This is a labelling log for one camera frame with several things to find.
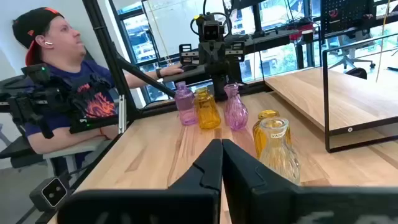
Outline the wooden shelf black frame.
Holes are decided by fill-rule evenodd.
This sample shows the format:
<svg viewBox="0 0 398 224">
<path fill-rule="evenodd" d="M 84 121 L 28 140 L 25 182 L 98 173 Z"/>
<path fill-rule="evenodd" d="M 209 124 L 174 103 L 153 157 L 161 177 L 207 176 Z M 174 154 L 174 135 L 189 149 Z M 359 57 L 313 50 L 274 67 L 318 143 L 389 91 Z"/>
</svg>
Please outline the wooden shelf black frame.
<svg viewBox="0 0 398 224">
<path fill-rule="evenodd" d="M 323 131 L 329 153 L 398 141 L 398 88 L 333 71 L 327 54 L 318 68 L 265 83 Z"/>
</svg>

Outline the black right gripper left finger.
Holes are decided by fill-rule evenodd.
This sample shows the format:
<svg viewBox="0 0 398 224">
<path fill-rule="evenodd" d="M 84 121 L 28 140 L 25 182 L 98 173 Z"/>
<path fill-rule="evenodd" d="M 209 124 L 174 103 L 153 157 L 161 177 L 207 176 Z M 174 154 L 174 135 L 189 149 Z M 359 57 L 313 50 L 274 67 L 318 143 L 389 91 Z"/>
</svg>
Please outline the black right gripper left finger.
<svg viewBox="0 0 398 224">
<path fill-rule="evenodd" d="M 219 224 L 223 145 L 214 139 L 163 190 L 85 190 L 60 208 L 58 224 Z"/>
</svg>

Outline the person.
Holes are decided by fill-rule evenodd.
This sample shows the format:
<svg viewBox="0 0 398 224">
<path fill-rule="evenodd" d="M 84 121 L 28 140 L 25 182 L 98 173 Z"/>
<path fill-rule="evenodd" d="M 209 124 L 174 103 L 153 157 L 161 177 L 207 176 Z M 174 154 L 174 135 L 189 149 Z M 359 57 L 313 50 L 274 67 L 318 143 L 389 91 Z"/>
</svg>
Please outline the person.
<svg viewBox="0 0 398 224">
<path fill-rule="evenodd" d="M 72 82 L 80 93 L 87 93 L 93 87 L 90 83 L 81 82 L 81 78 L 90 75 L 101 77 L 115 86 L 107 68 L 85 60 L 86 49 L 80 33 L 58 11 L 49 7 L 30 10 L 14 20 L 12 31 L 16 40 L 27 48 L 26 65 L 46 64 L 52 75 Z M 25 125 L 29 144 L 37 154 L 59 151 L 97 136 L 114 139 L 118 135 L 116 125 L 72 134 L 70 120 L 64 114 L 49 112 L 44 118 L 54 134 L 50 139 L 37 125 Z"/>
</svg>

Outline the white metal bracket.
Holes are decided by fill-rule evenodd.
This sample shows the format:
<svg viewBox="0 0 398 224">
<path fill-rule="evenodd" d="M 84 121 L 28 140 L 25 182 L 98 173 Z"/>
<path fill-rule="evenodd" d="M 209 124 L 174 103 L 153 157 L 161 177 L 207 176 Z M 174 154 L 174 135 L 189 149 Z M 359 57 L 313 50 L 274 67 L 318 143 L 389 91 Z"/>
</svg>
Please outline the white metal bracket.
<svg viewBox="0 0 398 224">
<path fill-rule="evenodd" d="M 126 100 L 124 95 L 119 96 L 119 121 L 118 121 L 118 133 L 123 134 L 126 130 Z"/>
</svg>

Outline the large amber ribbed vase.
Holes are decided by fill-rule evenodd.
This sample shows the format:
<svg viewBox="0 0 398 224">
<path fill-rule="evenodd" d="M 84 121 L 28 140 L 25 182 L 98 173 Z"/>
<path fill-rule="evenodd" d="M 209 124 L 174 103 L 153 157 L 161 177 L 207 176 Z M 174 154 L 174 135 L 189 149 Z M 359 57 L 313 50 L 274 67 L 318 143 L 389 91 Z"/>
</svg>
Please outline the large amber ribbed vase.
<svg viewBox="0 0 398 224">
<path fill-rule="evenodd" d="M 217 110 L 215 99 L 207 87 L 195 90 L 195 109 L 198 124 L 201 129 L 214 129 L 221 123 L 220 114 Z"/>
</svg>

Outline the small amber ribbed vase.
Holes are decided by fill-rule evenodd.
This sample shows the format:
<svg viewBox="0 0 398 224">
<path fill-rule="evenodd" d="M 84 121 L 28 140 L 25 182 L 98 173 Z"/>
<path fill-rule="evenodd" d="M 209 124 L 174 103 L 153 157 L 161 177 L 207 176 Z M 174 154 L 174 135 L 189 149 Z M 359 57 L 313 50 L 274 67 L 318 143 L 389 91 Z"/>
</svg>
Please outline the small amber ribbed vase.
<svg viewBox="0 0 398 224">
<path fill-rule="evenodd" d="M 264 152 L 267 144 L 266 134 L 263 132 L 263 129 L 260 127 L 260 123 L 263 119 L 279 117 L 280 114 L 276 110 L 264 110 L 258 114 L 258 121 L 252 128 L 254 144 L 256 148 L 257 158 L 261 161 L 275 159 L 277 154 L 276 152 Z"/>
</svg>

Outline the black pegboard panel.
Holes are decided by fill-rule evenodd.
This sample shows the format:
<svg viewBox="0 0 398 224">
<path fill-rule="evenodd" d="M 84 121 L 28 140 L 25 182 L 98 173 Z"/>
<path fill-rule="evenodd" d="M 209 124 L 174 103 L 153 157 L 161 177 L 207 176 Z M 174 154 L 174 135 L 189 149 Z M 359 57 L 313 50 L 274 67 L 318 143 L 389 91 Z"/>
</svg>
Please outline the black pegboard panel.
<svg viewBox="0 0 398 224">
<path fill-rule="evenodd" d="M 320 0 L 321 37 L 375 20 L 374 0 Z"/>
</svg>

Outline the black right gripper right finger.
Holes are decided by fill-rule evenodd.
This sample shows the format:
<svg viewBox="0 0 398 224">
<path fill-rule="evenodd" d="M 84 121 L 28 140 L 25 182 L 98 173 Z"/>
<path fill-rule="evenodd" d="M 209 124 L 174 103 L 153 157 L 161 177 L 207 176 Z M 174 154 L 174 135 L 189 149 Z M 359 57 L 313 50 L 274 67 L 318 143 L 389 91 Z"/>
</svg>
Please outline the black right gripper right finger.
<svg viewBox="0 0 398 224">
<path fill-rule="evenodd" d="M 398 224 L 398 187 L 302 187 L 231 140 L 222 145 L 233 224 Z"/>
</svg>

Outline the pink ringed bottle vase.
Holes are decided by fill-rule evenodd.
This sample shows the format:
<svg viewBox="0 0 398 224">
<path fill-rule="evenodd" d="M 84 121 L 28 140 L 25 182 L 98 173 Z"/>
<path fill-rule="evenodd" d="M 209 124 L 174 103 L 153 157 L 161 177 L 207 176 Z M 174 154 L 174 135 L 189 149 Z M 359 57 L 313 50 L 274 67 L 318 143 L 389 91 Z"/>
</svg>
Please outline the pink ringed bottle vase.
<svg viewBox="0 0 398 224">
<path fill-rule="evenodd" d="M 197 116 L 194 105 L 194 94 L 186 86 L 185 82 L 178 82 L 175 92 L 175 103 L 180 116 L 180 121 L 184 126 L 189 126 L 197 123 Z"/>
</svg>

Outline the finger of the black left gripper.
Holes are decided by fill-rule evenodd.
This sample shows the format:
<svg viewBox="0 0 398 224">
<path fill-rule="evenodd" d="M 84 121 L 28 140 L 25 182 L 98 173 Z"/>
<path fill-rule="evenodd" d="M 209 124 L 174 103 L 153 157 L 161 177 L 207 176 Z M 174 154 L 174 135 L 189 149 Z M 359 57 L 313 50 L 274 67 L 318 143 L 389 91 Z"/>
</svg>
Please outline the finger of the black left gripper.
<svg viewBox="0 0 398 224">
<path fill-rule="evenodd" d="M 233 42 L 225 50 L 226 58 L 230 62 L 243 62 L 245 59 L 245 43 L 244 42 Z"/>
<path fill-rule="evenodd" d="M 192 49 L 191 44 L 180 44 L 179 56 L 180 56 L 180 63 L 182 65 L 199 64 L 198 49 Z"/>
</svg>

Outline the pink fluted vase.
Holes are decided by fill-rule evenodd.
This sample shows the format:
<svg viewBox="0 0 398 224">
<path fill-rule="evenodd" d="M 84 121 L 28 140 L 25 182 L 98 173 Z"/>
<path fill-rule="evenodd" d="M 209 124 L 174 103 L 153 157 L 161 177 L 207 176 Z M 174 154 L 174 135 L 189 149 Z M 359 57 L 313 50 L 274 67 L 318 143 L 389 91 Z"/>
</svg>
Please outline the pink fluted vase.
<svg viewBox="0 0 398 224">
<path fill-rule="evenodd" d="M 241 100 L 238 84 L 228 84 L 224 87 L 224 91 L 228 97 L 224 108 L 226 124 L 232 130 L 245 127 L 248 121 L 248 110 Z"/>
</svg>

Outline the clear faceted vase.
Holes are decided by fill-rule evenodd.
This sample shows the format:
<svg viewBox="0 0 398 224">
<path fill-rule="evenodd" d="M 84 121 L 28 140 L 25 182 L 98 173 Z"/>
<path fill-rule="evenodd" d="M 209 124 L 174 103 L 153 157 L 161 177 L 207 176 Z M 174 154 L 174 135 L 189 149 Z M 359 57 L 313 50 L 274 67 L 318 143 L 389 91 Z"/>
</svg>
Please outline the clear faceted vase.
<svg viewBox="0 0 398 224">
<path fill-rule="evenodd" d="M 260 122 L 266 144 L 260 162 L 283 178 L 300 184 L 300 164 L 292 149 L 289 121 L 281 117 L 266 118 Z"/>
</svg>

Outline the black standing desk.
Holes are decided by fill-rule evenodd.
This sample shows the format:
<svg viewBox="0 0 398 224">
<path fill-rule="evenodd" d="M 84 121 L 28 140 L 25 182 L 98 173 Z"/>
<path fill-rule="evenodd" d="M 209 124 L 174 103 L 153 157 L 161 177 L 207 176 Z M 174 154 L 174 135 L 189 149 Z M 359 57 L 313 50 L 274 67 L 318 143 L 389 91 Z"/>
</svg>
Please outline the black standing desk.
<svg viewBox="0 0 398 224">
<path fill-rule="evenodd" d="M 290 43 L 290 36 L 298 34 L 299 30 L 277 30 L 271 29 L 267 32 L 263 32 L 262 36 L 254 37 L 254 34 L 245 35 L 232 35 L 225 39 L 226 48 L 228 48 L 233 42 L 244 42 L 245 43 L 245 55 L 260 52 L 263 50 L 272 49 L 274 47 L 280 47 Z"/>
</svg>

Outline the black office chair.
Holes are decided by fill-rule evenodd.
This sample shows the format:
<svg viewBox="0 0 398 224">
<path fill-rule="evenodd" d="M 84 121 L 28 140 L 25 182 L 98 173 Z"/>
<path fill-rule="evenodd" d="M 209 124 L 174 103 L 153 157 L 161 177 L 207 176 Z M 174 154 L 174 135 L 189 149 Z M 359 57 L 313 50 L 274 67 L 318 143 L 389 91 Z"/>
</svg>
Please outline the black office chair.
<svg viewBox="0 0 398 224">
<path fill-rule="evenodd" d="M 354 42 L 362 41 L 362 40 L 366 40 L 366 39 L 370 39 L 370 38 L 372 38 L 372 35 L 370 33 L 363 34 L 362 32 L 358 31 L 354 34 L 353 37 L 350 37 L 349 35 L 341 35 L 338 37 L 338 41 L 339 41 L 339 45 L 343 46 L 343 45 L 352 44 Z M 369 47 L 374 44 L 375 44 L 375 42 L 372 41 L 372 42 L 364 43 L 362 45 L 357 45 L 356 47 L 342 49 L 341 51 L 343 53 L 343 58 L 339 62 L 335 63 L 334 65 L 329 66 L 329 68 L 334 68 L 339 65 L 343 65 L 343 68 L 345 70 L 347 69 L 348 65 L 350 67 L 355 68 L 355 66 L 354 66 L 355 62 L 369 62 L 370 68 L 374 68 L 376 66 L 376 64 L 372 60 L 358 59 L 355 57 L 355 52 L 357 49 L 361 49 L 363 47 Z"/>
</svg>

